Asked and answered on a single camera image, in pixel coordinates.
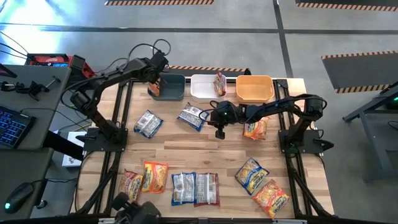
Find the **wooden table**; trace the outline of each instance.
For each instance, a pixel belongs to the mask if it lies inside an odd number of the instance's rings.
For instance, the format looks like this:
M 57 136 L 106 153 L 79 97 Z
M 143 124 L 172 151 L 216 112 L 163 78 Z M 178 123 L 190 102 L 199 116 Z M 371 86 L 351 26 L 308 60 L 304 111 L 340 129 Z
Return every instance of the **wooden table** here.
M 288 79 L 288 83 L 292 96 L 306 92 L 303 79 Z M 98 110 L 107 119 L 112 117 L 117 89 L 117 85 L 106 89 L 102 95 L 101 103 L 98 105 Z M 226 100 L 238 104 L 235 95 L 235 84 L 228 84 Z M 285 158 L 280 152 L 277 138 L 277 132 L 280 129 L 278 116 L 269 117 L 266 141 L 254 141 L 244 138 L 242 136 L 242 124 L 227 126 L 224 130 L 226 133 L 225 140 L 219 140 L 215 138 L 216 129 L 212 126 L 206 124 L 201 132 L 197 132 L 188 124 L 176 119 L 187 102 L 202 109 L 211 108 L 208 103 L 196 103 L 191 99 L 189 84 L 187 84 L 185 89 L 184 100 L 179 102 L 155 101 L 147 94 L 146 85 L 134 84 L 126 126 L 129 128 L 129 138 L 126 151 L 121 157 L 115 195 L 118 194 L 119 182 L 124 169 L 143 174 L 144 161 L 164 162 L 170 166 L 165 192 L 162 194 L 141 193 L 138 200 L 139 203 L 151 201 L 160 210 L 162 216 L 268 218 L 261 207 L 254 202 L 251 196 L 235 180 L 234 175 L 247 159 L 253 157 L 270 172 L 255 193 L 265 183 L 274 179 L 290 195 Z M 303 101 L 298 101 L 297 104 L 302 107 Z M 145 110 L 151 110 L 164 120 L 162 127 L 152 139 L 146 139 L 139 133 L 133 132 L 135 122 Z M 83 206 L 98 185 L 103 157 L 103 152 L 92 153 L 83 165 L 78 185 L 78 209 Z M 304 154 L 302 157 L 308 188 L 326 211 L 333 213 L 325 171 L 320 159 L 312 154 Z M 171 206 L 173 191 L 171 174 L 193 171 L 218 174 L 220 180 L 220 208 L 214 206 L 194 208 L 192 204 Z M 107 194 L 108 188 L 104 190 L 101 211 L 106 205 Z M 298 197 L 300 208 L 304 212 L 300 190 L 298 190 Z M 278 212 L 276 218 L 293 217 L 293 206 L 291 200 L 289 200 L 289 203 Z

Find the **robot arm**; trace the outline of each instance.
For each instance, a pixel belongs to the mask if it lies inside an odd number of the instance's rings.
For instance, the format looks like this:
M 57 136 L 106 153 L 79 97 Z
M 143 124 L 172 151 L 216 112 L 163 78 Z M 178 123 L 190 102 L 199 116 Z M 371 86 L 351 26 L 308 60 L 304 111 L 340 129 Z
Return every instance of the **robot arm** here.
M 295 104 L 298 100 L 305 100 L 304 111 Z M 281 112 L 292 112 L 300 119 L 295 125 L 289 128 L 289 141 L 302 144 L 304 131 L 311 125 L 312 121 L 317 121 L 323 115 L 323 105 L 326 101 L 311 94 L 301 94 L 299 96 L 287 96 L 286 98 L 261 106 L 239 105 L 235 106 L 229 101 L 222 101 L 213 106 L 214 110 L 210 113 L 209 125 L 216 127 L 216 138 L 224 139 L 223 128 L 228 124 L 246 123 L 252 124 L 259 121 L 262 117 L 270 116 Z
M 100 77 L 95 77 L 87 80 L 84 85 L 77 88 L 77 91 L 72 94 L 70 101 L 76 108 L 91 119 L 99 128 L 104 138 L 110 143 L 117 143 L 120 141 L 120 129 L 110 120 L 106 120 L 100 112 L 98 112 L 97 105 L 100 102 L 102 92 L 105 88 L 130 80 L 132 78 L 138 79 L 140 82 L 155 83 L 159 78 L 159 73 L 168 64 L 168 60 L 164 57 L 164 53 L 158 51 L 151 59 L 135 58 L 131 60 L 127 66 L 120 70 L 115 70 L 103 74 Z M 93 89 L 93 95 L 90 97 L 86 93 L 89 87 Z

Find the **concrete floor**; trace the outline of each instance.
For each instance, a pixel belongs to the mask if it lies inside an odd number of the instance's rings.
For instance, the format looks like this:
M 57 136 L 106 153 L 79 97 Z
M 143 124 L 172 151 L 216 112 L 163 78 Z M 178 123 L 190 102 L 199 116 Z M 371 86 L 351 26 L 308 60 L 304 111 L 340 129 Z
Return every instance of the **concrete floor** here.
M 172 65 L 249 67 L 253 74 L 286 77 L 284 62 L 290 63 L 293 76 L 305 79 L 307 91 L 328 101 L 328 108 L 317 127 L 325 130 L 324 139 L 335 143 L 324 156 L 335 213 L 343 218 L 398 222 L 398 180 L 363 182 L 366 174 L 374 172 L 368 140 L 358 120 L 345 124 L 341 119 L 377 93 L 336 94 L 320 60 L 322 55 L 396 50 L 396 35 L 287 34 L 290 56 L 287 61 L 281 51 L 272 0 L 216 0 L 210 6 L 134 7 L 104 6 L 103 3 L 99 0 L 9 1 L 0 13 L 0 26 L 29 52 L 81 55 L 94 70 L 124 57 L 134 45 L 153 43 L 158 38 L 167 39 L 172 44 L 172 53 L 168 56 Z M 279 4 L 285 29 L 398 30 L 396 12 L 297 8 L 293 0 L 279 0 Z M 15 24 L 67 27 L 48 32 L 43 31 L 49 28 L 46 26 Z M 62 32 L 71 27 L 78 29 Z M 108 32 L 107 28 L 117 32 Z M 140 32 L 135 28 L 153 29 Z M 171 32 L 163 28 L 179 29 Z M 1 38 L 2 42 L 14 46 L 10 40 Z M 134 56 L 149 54 L 150 49 L 142 47 Z M 5 64 L 24 63 L 23 59 L 4 54 L 0 55 L 0 60 Z M 80 120 L 66 108 L 59 107 L 59 110 Z M 56 115 L 51 130 L 68 124 Z M 61 156 L 54 155 L 48 178 L 76 176 L 75 170 L 60 167 Z M 50 198 L 49 205 L 35 210 L 32 217 L 67 214 L 73 185 L 64 185 L 61 189 L 60 185 L 49 184 L 45 191 L 45 197 Z

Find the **keyboard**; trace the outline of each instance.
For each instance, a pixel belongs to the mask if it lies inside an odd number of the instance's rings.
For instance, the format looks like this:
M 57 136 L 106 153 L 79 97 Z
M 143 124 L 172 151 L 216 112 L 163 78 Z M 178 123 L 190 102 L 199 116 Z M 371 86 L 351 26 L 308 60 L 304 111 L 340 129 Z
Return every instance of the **keyboard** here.
M 0 148 L 7 146 L 15 149 L 32 128 L 33 116 L 0 106 Z

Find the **food package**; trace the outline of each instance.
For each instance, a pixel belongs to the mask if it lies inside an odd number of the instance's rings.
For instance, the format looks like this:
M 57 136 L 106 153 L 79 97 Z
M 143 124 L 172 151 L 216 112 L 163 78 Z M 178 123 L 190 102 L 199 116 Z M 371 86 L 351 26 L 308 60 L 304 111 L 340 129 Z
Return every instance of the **food package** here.
M 220 71 L 217 72 L 216 78 L 213 82 L 214 91 L 216 91 L 217 97 L 224 96 L 226 93 L 226 78 L 221 74 Z
M 183 205 L 185 203 L 195 203 L 195 180 L 196 172 L 172 174 L 173 197 L 172 205 Z
M 201 205 L 220 205 L 218 174 L 197 174 L 195 207 Z
M 236 173 L 235 179 L 246 189 L 249 195 L 261 184 L 269 172 L 263 169 L 253 158 L 250 158 Z
M 119 191 L 126 193 L 129 196 L 130 202 L 137 201 L 143 178 L 144 176 L 125 169 L 124 175 L 120 180 Z
M 166 186 L 169 165 L 156 162 L 144 162 L 143 192 L 162 193 Z
M 289 196 L 271 179 L 254 197 L 261 208 L 271 217 L 287 203 Z
M 253 124 L 244 124 L 243 136 L 252 139 L 266 140 L 268 118 L 263 117 Z
M 160 83 L 161 82 L 162 82 L 162 80 L 159 77 L 155 83 L 148 83 L 148 93 L 151 96 L 154 96 L 154 97 L 160 96 Z
M 138 132 L 150 139 L 156 134 L 162 123 L 162 119 L 156 117 L 156 115 L 147 110 L 134 125 L 134 132 Z
M 197 108 L 196 106 L 192 106 L 190 103 L 187 103 L 177 119 L 188 123 L 191 127 L 195 128 L 197 131 L 200 131 L 205 124 L 205 120 L 209 116 L 209 113 L 206 111 L 201 113 L 202 111 L 203 110 Z

